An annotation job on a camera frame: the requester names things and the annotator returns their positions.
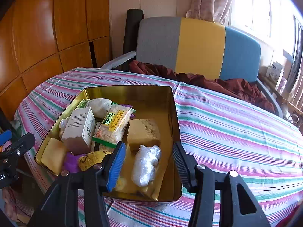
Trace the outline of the small white plastic bag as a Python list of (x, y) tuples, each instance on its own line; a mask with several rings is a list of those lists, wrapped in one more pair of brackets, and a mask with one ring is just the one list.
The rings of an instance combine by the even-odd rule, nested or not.
[(135, 156), (131, 179), (139, 187), (145, 187), (155, 179), (156, 167), (161, 158), (161, 149), (154, 145), (146, 147), (140, 145)]

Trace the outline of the purple snack packet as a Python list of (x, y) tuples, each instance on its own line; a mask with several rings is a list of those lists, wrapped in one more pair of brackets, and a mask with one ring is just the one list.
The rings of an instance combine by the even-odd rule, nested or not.
[(122, 106), (128, 107), (128, 108), (131, 109), (131, 116), (130, 116), (130, 119), (134, 119), (134, 118), (135, 118), (135, 112), (136, 112), (136, 110), (132, 107), (132, 105), (122, 104)]

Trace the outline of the dark red blanket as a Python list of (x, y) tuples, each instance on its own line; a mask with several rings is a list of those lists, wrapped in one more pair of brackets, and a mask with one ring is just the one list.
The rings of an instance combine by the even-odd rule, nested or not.
[(275, 113), (276, 111), (274, 105), (261, 93), (257, 85), (249, 83), (244, 79), (209, 80), (201, 74), (176, 73), (163, 65), (153, 65), (137, 60), (129, 63), (129, 71), (184, 82), (244, 100), (271, 113)]

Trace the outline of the yellow sponge block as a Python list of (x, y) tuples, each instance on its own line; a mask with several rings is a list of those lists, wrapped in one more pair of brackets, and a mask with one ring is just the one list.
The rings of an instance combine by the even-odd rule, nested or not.
[(161, 144), (160, 131), (154, 119), (131, 119), (127, 142), (131, 151), (138, 151), (140, 145), (153, 147)]

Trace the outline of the clear plastic bag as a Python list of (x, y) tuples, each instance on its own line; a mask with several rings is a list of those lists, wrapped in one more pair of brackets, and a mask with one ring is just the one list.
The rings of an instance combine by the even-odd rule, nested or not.
[(68, 121), (69, 121), (69, 117), (64, 118), (60, 121), (60, 123), (59, 123), (59, 138), (62, 138)]

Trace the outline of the green tea box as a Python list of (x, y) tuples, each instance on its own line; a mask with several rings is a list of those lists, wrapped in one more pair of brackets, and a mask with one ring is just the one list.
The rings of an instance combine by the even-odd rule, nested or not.
[(89, 104), (90, 99), (81, 100), (79, 104), (77, 105), (76, 109), (86, 108)]

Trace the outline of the pink patterned curtain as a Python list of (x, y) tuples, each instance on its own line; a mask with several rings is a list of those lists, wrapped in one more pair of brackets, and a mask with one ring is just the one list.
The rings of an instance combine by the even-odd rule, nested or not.
[(186, 17), (224, 25), (231, 4), (232, 0), (192, 0)]

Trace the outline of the green white snack packet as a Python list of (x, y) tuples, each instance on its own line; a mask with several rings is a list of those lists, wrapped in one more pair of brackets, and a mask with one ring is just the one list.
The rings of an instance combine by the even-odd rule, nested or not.
[(99, 127), (101, 144), (115, 148), (122, 141), (130, 116), (130, 108), (113, 103)]

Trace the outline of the white carton on shelf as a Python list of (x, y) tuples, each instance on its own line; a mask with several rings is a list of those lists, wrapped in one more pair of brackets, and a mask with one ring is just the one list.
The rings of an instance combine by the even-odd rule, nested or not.
[(278, 62), (273, 62), (271, 66), (268, 66), (266, 77), (276, 85), (279, 85), (283, 77), (283, 73), (284, 66)]

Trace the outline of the grey white sock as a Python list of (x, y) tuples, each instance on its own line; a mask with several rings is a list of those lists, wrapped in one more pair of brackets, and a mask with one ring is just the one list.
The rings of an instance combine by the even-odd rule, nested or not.
[(95, 98), (88, 102), (86, 107), (90, 107), (96, 118), (104, 119), (110, 110), (112, 101), (107, 98)]

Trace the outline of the striped tablecloth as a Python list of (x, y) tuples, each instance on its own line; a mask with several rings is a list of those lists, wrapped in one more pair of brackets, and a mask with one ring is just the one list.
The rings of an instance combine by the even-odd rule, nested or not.
[(181, 142), (187, 153), (214, 171), (236, 170), (271, 226), (281, 226), (302, 203), (302, 134), (259, 107), (236, 98), (158, 76), (76, 68), (54, 76), (24, 98), (14, 118), (38, 148), (75, 97), (87, 87), (171, 87)]

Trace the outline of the grey yellow blue chair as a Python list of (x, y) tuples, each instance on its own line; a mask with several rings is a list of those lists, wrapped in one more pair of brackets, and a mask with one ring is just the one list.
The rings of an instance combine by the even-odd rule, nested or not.
[(256, 84), (283, 117), (282, 110), (258, 79), (260, 44), (235, 29), (198, 19), (151, 17), (140, 21), (137, 47), (104, 64), (113, 69), (129, 59), (166, 66), (177, 73), (207, 79), (244, 79)]

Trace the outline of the white cardboard box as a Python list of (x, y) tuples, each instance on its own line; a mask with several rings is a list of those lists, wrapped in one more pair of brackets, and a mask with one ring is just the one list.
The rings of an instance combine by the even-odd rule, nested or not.
[(73, 110), (61, 138), (63, 144), (74, 155), (89, 153), (95, 125), (91, 107)]

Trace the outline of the wooden wardrobe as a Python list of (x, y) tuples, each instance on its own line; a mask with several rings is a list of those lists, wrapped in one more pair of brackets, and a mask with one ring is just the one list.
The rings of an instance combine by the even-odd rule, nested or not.
[(111, 59), (109, 0), (1, 0), (1, 110), (39, 84)]

